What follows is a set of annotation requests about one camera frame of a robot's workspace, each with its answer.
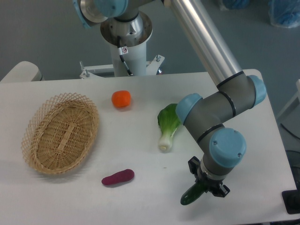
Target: cable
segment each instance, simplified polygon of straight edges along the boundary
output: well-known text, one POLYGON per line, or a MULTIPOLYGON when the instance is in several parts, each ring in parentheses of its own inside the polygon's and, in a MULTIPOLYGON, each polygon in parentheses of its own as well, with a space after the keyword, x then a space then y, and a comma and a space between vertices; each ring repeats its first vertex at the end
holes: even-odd
POLYGON ((283 128, 286 132, 288 132, 291 136, 293 136, 294 138, 300 140, 300 137, 294 135, 294 134, 293 134, 291 131, 289 131, 282 123, 281 123, 280 125, 281 125, 282 128, 283 128))
POLYGON ((300 151, 296 151, 296 150, 285 150, 285 151, 297 152, 300 154, 300 151))
MULTIPOLYGON (((121 48, 121 37, 120 36, 117 37, 117 47, 121 48)), ((127 63, 125 62, 124 57, 121 53, 120 53, 120 59, 123 62, 125 69, 127 70, 128 76, 133 76, 133 73, 130 71, 130 69, 129 69, 127 63)))

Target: woven basket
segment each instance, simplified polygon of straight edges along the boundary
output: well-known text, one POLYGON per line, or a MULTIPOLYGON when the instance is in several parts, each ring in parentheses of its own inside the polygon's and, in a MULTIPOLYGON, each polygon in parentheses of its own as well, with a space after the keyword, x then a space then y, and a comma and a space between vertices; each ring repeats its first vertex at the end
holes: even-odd
POLYGON ((64 173, 79 165, 97 134, 99 115, 86 96, 65 93, 36 112, 22 142, 23 158, 35 170, 64 173))

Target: table surface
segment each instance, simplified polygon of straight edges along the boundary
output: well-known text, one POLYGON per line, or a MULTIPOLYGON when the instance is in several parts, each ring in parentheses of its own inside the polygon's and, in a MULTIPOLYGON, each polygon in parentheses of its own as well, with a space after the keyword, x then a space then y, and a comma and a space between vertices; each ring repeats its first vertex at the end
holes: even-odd
MULTIPOLYGON (((244 71, 261 77, 257 70, 244 71)), ((242 162, 224 180, 230 194, 207 193, 188 206, 180 204, 194 183, 188 160, 203 153, 184 126, 172 150, 162 153, 157 115, 187 94, 207 97, 216 91, 208 73, 0 84, 0 224, 236 225, 298 218, 286 213, 281 197, 295 184, 268 97, 225 123, 247 141, 242 162), (113 107, 117 90, 131 92, 129 108, 113 107), (45 176, 26 165, 21 142, 36 110, 65 92, 93 100, 99 131, 81 165, 45 176), (101 184, 125 169, 135 172, 131 182, 101 184)))

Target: purple sweet potato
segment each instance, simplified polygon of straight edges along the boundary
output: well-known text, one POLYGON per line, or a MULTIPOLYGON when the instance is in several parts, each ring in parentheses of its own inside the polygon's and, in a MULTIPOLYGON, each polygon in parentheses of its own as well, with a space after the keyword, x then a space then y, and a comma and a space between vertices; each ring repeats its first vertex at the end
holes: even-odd
POLYGON ((117 172, 109 177, 105 177, 102 179, 102 184, 104 185, 113 185, 121 182, 130 181, 135 176, 135 172, 130 169, 126 169, 120 172, 117 172))

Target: blue joint cap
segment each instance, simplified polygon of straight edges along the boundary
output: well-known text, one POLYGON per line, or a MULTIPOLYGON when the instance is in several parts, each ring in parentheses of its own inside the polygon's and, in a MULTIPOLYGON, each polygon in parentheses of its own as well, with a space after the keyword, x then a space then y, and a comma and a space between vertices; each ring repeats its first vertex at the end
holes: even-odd
POLYGON ((81 23, 83 24, 83 27, 86 29, 90 28, 90 26, 88 25, 88 23, 86 22, 86 20, 84 19, 83 15, 81 13, 80 6, 78 5, 77 0, 73 0, 73 6, 76 10, 76 13, 77 13, 81 23))
POLYGON ((128 0, 94 0, 97 9, 106 17, 122 15, 128 6, 128 0))
POLYGON ((243 135, 231 128, 217 130, 210 138, 210 155, 222 167, 233 168, 246 152, 243 135))
POLYGON ((267 96, 267 89, 266 86, 264 85, 263 81, 259 79, 255 75, 249 75, 248 77, 251 78, 251 80, 254 83, 255 86, 255 103, 253 105, 256 106, 257 104, 261 103, 267 96))
POLYGON ((192 110, 194 105, 200 100, 202 97, 199 94, 190 94, 185 96, 176 106, 176 114, 180 119, 181 123, 184 124, 189 112, 192 110))

